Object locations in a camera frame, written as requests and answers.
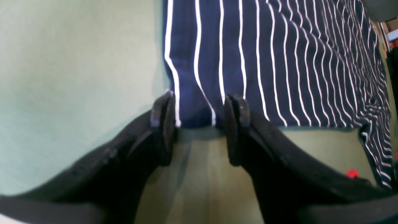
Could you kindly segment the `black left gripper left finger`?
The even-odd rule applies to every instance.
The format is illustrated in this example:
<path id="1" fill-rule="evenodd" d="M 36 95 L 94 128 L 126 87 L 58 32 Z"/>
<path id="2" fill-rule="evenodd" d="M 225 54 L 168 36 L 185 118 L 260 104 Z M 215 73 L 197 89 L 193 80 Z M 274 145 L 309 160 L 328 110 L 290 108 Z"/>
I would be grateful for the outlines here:
<path id="1" fill-rule="evenodd" d="M 166 91 L 113 139 L 41 186 L 1 195 L 1 223 L 134 223 L 149 176 L 171 163 L 175 97 Z"/>

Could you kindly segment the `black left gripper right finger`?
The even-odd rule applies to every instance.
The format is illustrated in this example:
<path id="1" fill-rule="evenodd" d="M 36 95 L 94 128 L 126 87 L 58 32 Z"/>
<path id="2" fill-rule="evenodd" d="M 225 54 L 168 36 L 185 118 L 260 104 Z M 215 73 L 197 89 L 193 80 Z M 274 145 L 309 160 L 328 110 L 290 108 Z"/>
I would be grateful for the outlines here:
<path id="1" fill-rule="evenodd" d="M 326 166 L 238 95 L 226 96 L 224 114 L 230 164 L 252 178 L 264 223 L 397 223 L 397 192 Z"/>

